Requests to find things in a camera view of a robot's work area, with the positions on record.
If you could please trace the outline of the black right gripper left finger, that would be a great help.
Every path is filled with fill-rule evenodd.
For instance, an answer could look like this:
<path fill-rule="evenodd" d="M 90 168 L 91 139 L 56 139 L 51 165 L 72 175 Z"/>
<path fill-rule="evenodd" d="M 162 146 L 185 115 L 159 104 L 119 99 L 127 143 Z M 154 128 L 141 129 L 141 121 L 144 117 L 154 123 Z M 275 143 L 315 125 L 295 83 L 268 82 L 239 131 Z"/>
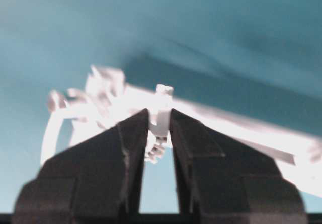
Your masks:
<path fill-rule="evenodd" d="M 148 111 L 48 159 L 12 223 L 127 223 L 139 211 Z"/>

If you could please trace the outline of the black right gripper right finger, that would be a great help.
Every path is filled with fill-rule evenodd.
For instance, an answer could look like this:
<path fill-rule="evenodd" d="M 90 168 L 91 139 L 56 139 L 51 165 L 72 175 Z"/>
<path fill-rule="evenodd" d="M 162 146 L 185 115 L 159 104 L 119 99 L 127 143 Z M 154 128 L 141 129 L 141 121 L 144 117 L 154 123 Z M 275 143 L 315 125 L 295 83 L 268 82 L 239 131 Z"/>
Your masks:
<path fill-rule="evenodd" d="M 296 187 L 274 160 L 171 111 L 179 210 L 196 223 L 307 223 Z"/>

